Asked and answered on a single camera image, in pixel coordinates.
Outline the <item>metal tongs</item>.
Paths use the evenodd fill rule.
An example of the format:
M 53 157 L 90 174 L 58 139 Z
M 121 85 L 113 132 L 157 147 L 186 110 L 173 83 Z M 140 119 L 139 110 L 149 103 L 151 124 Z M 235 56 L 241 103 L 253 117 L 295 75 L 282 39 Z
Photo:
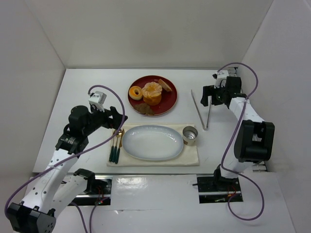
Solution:
M 197 115 L 199 117 L 199 121 L 201 123 L 202 129 L 204 131 L 207 131 L 209 129 L 211 106 L 209 105 L 206 108 L 202 107 L 193 90 L 190 91 L 190 94 L 191 94 L 191 98 L 194 103 L 194 107 L 196 109 Z

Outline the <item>bread slice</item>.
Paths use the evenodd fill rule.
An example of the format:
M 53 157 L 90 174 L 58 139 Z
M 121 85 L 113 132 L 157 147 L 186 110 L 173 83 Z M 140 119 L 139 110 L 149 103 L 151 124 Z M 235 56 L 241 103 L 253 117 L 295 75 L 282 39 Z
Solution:
M 158 80 L 158 83 L 162 86 L 162 88 L 167 91 L 167 92 L 172 92 L 172 89 L 171 87 L 165 82 L 163 81 L 162 79 L 159 79 Z

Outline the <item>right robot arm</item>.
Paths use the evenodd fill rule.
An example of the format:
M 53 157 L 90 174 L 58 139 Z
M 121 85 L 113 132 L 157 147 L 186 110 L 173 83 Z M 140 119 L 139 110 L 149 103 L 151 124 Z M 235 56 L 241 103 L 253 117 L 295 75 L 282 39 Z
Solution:
M 253 164 L 270 160 L 275 126 L 256 113 L 247 95 L 242 93 L 239 77 L 219 72 L 213 74 L 213 78 L 214 85 L 203 87 L 201 104 L 204 107 L 225 105 L 238 120 L 221 163 L 213 173 L 213 188 L 225 191 Z

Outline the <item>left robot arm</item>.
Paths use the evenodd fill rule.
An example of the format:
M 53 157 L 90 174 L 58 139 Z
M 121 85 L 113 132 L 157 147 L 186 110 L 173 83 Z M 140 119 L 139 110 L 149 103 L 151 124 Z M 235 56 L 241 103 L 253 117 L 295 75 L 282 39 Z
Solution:
M 86 152 L 88 136 L 100 127 L 119 130 L 126 120 L 127 116 L 113 106 L 108 110 L 95 105 L 73 107 L 47 168 L 29 180 L 37 181 L 33 189 L 19 203 L 13 203 L 10 197 L 5 205 L 5 215 L 13 230 L 52 232 L 57 217 L 78 194 L 89 194 L 97 188 L 94 172 L 82 168 L 74 172 L 70 181 L 62 183 L 80 155 Z

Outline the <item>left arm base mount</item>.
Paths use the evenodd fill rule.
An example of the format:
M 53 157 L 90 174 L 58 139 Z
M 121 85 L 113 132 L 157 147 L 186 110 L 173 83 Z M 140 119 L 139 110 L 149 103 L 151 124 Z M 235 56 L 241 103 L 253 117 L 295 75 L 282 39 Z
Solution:
M 108 206 L 111 204 L 112 176 L 96 175 L 90 191 L 82 192 L 72 201 L 78 206 Z

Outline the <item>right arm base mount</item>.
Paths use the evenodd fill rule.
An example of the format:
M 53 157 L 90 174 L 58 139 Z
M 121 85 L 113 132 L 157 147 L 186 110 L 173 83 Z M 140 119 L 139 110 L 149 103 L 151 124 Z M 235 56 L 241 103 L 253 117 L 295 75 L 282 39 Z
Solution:
M 219 182 L 211 175 L 198 175 L 192 186 L 196 187 L 199 195 L 199 203 L 226 203 L 243 202 L 239 179 Z

